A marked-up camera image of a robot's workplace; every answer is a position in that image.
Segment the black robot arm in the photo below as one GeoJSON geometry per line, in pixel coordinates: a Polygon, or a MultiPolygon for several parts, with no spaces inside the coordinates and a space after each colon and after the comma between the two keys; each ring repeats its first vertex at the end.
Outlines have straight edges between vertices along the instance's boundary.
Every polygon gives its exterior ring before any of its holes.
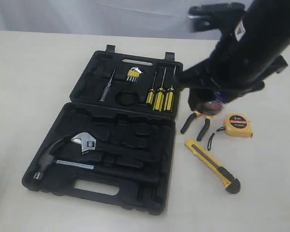
{"type": "Polygon", "coordinates": [[[221,32],[208,58],[176,76],[177,87],[189,89],[192,111],[215,115],[287,67],[281,54],[290,45],[290,0],[192,6],[188,17],[193,32],[221,32]]]}

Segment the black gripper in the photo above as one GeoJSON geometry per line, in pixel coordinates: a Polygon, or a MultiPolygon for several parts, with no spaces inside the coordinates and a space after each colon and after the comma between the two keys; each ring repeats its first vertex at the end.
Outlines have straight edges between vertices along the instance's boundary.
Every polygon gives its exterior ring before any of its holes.
{"type": "Polygon", "coordinates": [[[210,104],[215,100],[213,92],[222,91],[222,101],[230,103],[248,93],[258,92],[264,89],[264,80],[274,73],[283,72],[289,65],[282,55],[279,55],[274,61],[260,74],[257,79],[250,84],[243,86],[232,86],[225,82],[218,83],[212,78],[208,69],[209,59],[181,71],[177,75],[177,90],[182,91],[189,88],[188,105],[192,111],[201,114],[216,114],[216,108],[210,104]]]}

